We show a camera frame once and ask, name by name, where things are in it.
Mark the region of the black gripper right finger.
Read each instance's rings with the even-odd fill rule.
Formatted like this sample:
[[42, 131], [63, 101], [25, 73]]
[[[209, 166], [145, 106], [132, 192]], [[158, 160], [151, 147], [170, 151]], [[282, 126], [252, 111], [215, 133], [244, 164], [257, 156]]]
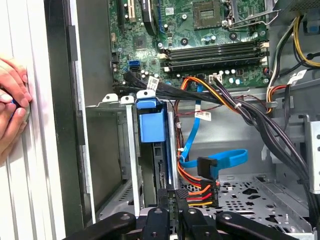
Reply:
[[223, 211], [209, 221], [201, 210], [188, 206], [186, 189], [175, 190], [174, 195], [178, 209], [178, 222], [182, 224], [178, 235], [184, 240], [295, 239], [293, 236], [230, 211]]

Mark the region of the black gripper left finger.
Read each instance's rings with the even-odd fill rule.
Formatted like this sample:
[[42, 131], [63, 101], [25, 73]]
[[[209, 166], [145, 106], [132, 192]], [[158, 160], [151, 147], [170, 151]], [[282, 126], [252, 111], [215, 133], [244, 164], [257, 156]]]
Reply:
[[67, 236], [66, 240], [168, 240], [168, 191], [160, 189], [155, 207], [143, 208], [140, 216], [121, 211]]

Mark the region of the person's bare hand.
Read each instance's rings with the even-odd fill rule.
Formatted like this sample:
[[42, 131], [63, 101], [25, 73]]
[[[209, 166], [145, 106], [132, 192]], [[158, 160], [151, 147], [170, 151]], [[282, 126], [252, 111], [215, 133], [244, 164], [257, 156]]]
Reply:
[[26, 87], [26, 68], [14, 58], [0, 57], [0, 165], [27, 125], [27, 108], [32, 97]]

